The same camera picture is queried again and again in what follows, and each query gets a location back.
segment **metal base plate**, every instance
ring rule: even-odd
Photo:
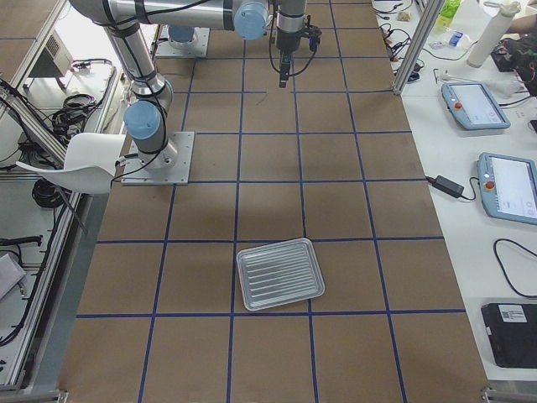
[[[207,57],[207,47],[209,46],[209,28],[195,28],[194,35],[197,41],[193,44],[186,45],[183,49],[176,49],[169,44],[169,41],[162,42],[157,47],[154,56],[156,58],[174,58],[174,59],[195,59],[196,57]],[[162,28],[160,33],[161,39],[168,39],[168,26]]]
[[[132,172],[132,174],[125,175],[121,179],[121,182],[126,186],[171,185],[173,183],[177,185],[188,184],[195,135],[194,132],[174,132],[169,136],[169,141],[179,150],[177,162],[173,166],[161,170],[142,169],[134,172],[142,167],[142,163],[137,158],[127,160],[125,172]],[[129,153],[134,154],[137,152],[138,148],[133,142]]]

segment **rectangular metal tray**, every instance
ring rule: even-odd
[[[249,311],[321,296],[325,283],[307,238],[245,249],[237,254],[244,306]]]

